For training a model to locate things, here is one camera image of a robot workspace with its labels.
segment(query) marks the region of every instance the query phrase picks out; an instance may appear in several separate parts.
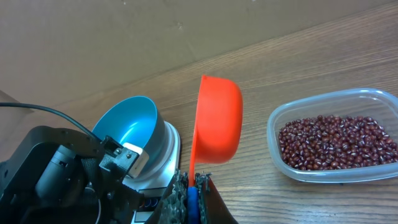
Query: cardboard wall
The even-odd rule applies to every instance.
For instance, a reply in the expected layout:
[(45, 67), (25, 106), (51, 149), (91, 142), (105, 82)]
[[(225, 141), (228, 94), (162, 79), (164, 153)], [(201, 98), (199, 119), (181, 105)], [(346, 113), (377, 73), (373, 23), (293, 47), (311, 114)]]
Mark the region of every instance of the cardboard wall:
[(57, 105), (391, 1), (3, 0), (0, 90)]

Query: wire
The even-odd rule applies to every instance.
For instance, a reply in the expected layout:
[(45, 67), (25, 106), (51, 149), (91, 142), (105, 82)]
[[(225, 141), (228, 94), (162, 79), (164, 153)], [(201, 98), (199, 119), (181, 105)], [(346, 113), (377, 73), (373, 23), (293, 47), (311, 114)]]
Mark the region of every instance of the wire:
[(0, 106), (8, 106), (8, 107), (17, 107), (17, 108), (30, 108), (30, 109), (37, 109), (37, 110), (42, 110), (42, 111), (47, 111), (53, 114), (56, 114), (58, 116), (61, 116), (74, 124), (76, 127), (80, 128), (84, 133), (92, 137), (93, 139), (96, 139), (98, 141), (101, 141), (99, 137), (97, 137), (94, 133), (92, 133), (89, 129), (81, 125), (79, 122), (77, 122), (75, 119), (69, 117), (68, 115), (62, 113), (61, 111), (57, 111), (55, 109), (51, 109), (45, 106), (39, 106), (39, 105), (31, 105), (27, 103), (0, 103)]
[[(85, 189), (90, 189), (95, 193), (95, 190), (91, 187), (86, 187)], [(100, 217), (101, 217), (101, 200), (98, 199), (98, 216), (97, 216), (97, 221), (95, 221), (95, 224), (98, 224), (98, 222), (100, 221)]]

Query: wood grain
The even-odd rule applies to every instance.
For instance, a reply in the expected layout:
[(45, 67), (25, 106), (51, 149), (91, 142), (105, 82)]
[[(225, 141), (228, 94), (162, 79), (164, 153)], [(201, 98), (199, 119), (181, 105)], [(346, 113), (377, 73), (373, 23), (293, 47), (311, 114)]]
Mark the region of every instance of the wood grain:
[[(252, 45), (178, 70), (56, 106), (92, 128), (110, 107), (134, 95), (151, 97), (182, 138), (181, 170), (188, 170), (202, 73), (235, 81), (244, 97), (238, 152), (229, 162), (197, 165), (213, 181), (240, 223), (398, 223), (398, 178), (358, 184), (310, 184), (273, 165), (267, 119), (283, 103), (320, 93), (372, 87), (398, 96), (398, 4)], [(35, 112), (17, 127), (15, 148), (37, 125), (73, 128)]]

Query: scoop handle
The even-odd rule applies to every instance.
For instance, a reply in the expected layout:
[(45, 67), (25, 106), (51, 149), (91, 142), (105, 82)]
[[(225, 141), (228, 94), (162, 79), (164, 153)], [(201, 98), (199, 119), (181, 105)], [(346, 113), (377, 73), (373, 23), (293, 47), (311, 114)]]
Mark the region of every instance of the scoop handle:
[(189, 163), (189, 176), (188, 176), (188, 186), (193, 187), (195, 185), (195, 155), (197, 151), (197, 132), (196, 125), (193, 130), (193, 141), (191, 149), (191, 161)]

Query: blue handle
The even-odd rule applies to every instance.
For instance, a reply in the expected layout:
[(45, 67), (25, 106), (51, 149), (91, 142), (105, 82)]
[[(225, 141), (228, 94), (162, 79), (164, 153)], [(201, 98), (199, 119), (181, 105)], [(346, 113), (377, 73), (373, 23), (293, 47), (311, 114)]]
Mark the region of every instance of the blue handle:
[(188, 224), (199, 224), (198, 189), (188, 188)]

